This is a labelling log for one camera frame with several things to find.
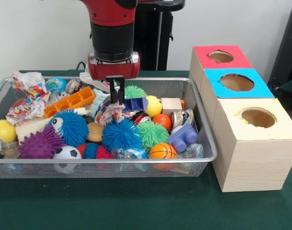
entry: green table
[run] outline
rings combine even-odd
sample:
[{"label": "green table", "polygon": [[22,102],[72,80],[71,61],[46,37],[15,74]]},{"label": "green table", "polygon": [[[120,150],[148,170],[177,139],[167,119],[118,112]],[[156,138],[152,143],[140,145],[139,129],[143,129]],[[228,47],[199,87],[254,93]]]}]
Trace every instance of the green table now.
[{"label": "green table", "polygon": [[3,229],[289,230],[292,170],[281,191],[243,193],[222,193],[211,164],[198,178],[0,180]]}]

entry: metal mesh basket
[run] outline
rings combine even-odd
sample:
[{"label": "metal mesh basket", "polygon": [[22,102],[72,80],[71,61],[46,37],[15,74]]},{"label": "metal mesh basket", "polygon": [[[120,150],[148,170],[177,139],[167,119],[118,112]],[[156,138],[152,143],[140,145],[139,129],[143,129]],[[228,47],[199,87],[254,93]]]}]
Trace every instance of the metal mesh basket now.
[{"label": "metal mesh basket", "polygon": [[[198,143],[203,145],[204,157],[168,160],[0,159],[0,178],[198,177],[208,162],[216,158],[217,151],[195,83],[185,78],[139,78],[127,80],[126,85],[139,86],[148,95],[158,98],[183,99],[186,109],[194,111],[194,127],[199,133]],[[11,104],[22,97],[25,97],[23,93],[17,92],[3,80],[0,83],[0,119],[5,119]],[[160,171],[157,166],[172,169]]]}]

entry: green spiky ball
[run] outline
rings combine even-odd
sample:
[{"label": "green spiky ball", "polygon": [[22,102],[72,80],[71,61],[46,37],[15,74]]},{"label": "green spiky ball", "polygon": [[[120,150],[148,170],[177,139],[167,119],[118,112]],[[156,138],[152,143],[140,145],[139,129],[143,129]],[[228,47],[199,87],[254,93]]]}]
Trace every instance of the green spiky ball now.
[{"label": "green spiky ball", "polygon": [[169,134],[161,124],[145,121],[140,122],[137,128],[140,131],[140,137],[144,146],[152,148],[159,143],[167,143]]},{"label": "green spiky ball", "polygon": [[129,85],[125,88],[125,96],[127,98],[139,98],[145,97],[147,94],[142,88],[139,88],[136,85]]}]

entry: black cable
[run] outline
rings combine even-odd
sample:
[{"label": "black cable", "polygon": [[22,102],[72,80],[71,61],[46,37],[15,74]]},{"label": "black cable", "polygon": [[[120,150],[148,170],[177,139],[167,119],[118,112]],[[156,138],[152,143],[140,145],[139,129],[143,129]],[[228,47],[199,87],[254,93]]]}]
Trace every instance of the black cable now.
[{"label": "black cable", "polygon": [[80,61],[79,64],[77,65],[76,70],[78,70],[78,69],[80,68],[80,65],[81,65],[81,64],[84,66],[84,69],[86,69],[86,65],[85,65],[85,63],[82,62],[82,61]]}]

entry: purple spiky ball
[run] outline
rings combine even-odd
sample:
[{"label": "purple spiky ball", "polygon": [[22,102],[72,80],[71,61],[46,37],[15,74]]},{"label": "purple spiky ball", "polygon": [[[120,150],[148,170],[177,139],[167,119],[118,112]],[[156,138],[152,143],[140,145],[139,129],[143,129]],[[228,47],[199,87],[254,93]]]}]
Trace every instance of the purple spiky ball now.
[{"label": "purple spiky ball", "polygon": [[55,133],[52,126],[47,125],[42,132],[31,133],[29,138],[24,137],[24,141],[18,148],[19,159],[51,159],[54,152],[66,146],[62,138]]}]

